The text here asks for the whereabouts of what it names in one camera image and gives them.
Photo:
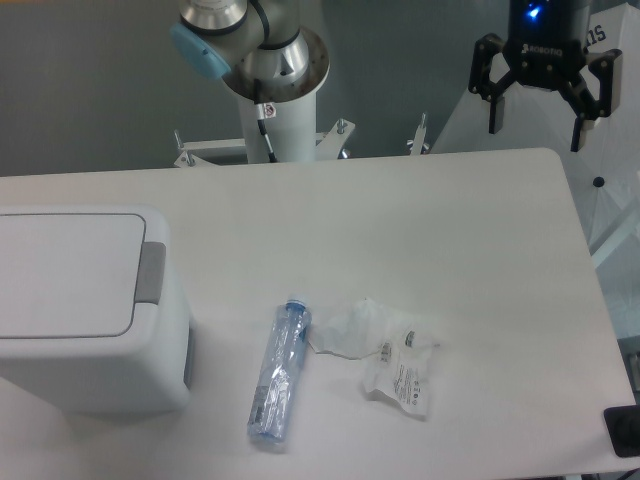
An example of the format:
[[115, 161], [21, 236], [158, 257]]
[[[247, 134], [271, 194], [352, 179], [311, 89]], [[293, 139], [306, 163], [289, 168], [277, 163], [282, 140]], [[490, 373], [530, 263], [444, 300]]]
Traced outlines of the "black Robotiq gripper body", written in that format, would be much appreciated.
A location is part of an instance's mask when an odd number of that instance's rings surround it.
[[576, 84], [586, 64], [590, 11], [589, 1], [511, 1], [502, 54], [514, 80], [550, 91]]

